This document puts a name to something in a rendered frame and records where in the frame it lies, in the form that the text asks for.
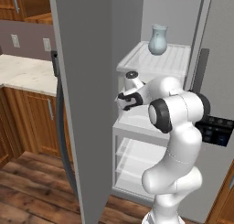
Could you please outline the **white wall socket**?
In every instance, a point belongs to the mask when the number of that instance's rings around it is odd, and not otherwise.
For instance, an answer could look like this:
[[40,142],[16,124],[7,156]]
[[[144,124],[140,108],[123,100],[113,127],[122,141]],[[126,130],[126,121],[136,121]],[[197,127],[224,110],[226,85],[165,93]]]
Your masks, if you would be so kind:
[[51,51],[50,39],[49,38],[43,38],[43,44],[44,44],[44,50],[46,52],[50,52]]
[[17,35],[11,34],[11,38],[12,38],[12,41],[13,41],[13,46],[14,46],[15,48],[20,48],[18,36],[17,36]]

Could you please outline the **clear fridge drawer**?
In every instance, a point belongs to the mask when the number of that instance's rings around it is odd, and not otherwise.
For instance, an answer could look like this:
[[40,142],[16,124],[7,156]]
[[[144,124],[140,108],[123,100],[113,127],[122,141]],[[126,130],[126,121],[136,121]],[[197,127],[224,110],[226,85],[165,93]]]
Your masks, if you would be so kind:
[[143,172],[164,156],[169,139],[151,125],[147,107],[120,111],[112,127],[112,188],[124,196],[152,202],[154,196],[144,191]]

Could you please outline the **pale glass vase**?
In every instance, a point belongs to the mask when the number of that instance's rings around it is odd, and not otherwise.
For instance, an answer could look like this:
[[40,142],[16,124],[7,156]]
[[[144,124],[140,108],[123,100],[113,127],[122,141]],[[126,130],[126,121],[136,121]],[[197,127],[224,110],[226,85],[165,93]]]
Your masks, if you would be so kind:
[[152,25],[152,36],[148,44],[149,51],[155,56],[161,56],[167,49],[166,31],[167,27],[154,24]]

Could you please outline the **wooden wall cupboard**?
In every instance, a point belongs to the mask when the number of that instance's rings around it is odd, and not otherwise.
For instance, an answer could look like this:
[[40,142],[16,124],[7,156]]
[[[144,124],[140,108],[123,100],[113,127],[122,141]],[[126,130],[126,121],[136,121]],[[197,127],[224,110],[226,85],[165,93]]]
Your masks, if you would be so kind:
[[19,14],[16,12],[14,0],[0,0],[0,20],[53,24],[49,0],[17,0],[17,2]]

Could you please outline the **wooden tall cupboard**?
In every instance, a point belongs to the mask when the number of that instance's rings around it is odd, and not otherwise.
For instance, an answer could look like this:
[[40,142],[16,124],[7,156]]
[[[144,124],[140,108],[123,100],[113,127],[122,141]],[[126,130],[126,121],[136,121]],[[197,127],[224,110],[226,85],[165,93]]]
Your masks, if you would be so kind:
[[234,224],[234,186],[229,187],[234,178],[234,169],[230,168],[205,224]]

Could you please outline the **wooden base cupboard run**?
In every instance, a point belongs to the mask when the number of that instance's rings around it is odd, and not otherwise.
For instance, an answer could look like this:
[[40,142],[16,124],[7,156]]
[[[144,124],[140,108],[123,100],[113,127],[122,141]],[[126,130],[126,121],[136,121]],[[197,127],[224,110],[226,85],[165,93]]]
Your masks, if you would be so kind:
[[[56,114],[56,98],[53,106]],[[17,159],[24,152],[42,154],[37,149],[37,143],[32,123],[27,111],[24,91],[0,88],[0,168]]]

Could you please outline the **grey open fridge door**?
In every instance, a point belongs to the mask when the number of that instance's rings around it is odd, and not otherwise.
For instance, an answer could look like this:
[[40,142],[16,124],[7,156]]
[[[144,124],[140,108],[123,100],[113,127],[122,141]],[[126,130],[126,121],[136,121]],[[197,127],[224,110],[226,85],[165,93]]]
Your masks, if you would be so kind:
[[81,224],[98,224],[112,190],[112,0],[49,1]]

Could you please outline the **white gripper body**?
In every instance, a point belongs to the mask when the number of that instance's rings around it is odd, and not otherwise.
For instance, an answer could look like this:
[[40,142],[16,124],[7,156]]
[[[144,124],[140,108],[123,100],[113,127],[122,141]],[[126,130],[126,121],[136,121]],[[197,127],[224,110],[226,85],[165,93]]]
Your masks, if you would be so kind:
[[123,100],[120,98],[116,98],[115,101],[117,102],[117,105],[121,110],[124,110],[124,111],[130,110],[130,107],[129,107],[130,102],[131,102],[130,99]]

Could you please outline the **wooden base cupboard door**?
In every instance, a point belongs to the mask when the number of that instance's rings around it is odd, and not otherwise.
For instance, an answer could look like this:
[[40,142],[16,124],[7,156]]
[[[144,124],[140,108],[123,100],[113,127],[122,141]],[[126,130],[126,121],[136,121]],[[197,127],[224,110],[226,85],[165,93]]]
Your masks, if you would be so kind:
[[[40,153],[60,157],[56,130],[56,114],[51,96],[24,91],[27,111],[32,123],[37,149]],[[51,101],[54,120],[51,121],[48,110],[48,99]]]

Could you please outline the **grey fridge body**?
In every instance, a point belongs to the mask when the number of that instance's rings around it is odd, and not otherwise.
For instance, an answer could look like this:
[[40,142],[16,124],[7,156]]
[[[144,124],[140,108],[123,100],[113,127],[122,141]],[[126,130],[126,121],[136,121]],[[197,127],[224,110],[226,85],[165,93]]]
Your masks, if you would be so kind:
[[[209,4],[210,0],[112,0],[114,67],[118,81],[115,99],[125,91],[127,73],[117,70],[119,62],[139,42],[149,44],[154,24],[167,27],[167,45],[191,47],[184,83],[180,83],[185,91],[192,90]],[[139,203],[153,202],[130,198],[114,190],[113,193]]]

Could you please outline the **grey fridge door with dispenser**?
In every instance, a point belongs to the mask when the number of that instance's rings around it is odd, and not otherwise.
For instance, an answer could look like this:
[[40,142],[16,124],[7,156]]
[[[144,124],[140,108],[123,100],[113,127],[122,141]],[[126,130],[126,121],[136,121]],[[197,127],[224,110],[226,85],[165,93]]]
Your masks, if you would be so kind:
[[[200,92],[209,99],[213,116],[234,120],[234,0],[211,0],[202,47],[209,56]],[[181,202],[181,216],[206,221],[233,160],[234,132],[227,146],[202,144],[196,167],[203,183]]]

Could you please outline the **glass fridge shelf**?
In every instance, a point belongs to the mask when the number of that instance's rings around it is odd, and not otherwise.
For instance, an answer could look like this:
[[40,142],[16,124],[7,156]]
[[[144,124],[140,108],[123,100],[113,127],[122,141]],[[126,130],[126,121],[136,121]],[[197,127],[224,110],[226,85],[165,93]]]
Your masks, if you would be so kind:
[[123,73],[135,70],[144,82],[160,76],[172,76],[184,83],[190,58],[190,46],[168,44],[163,55],[152,55],[148,42],[139,42],[118,64]]

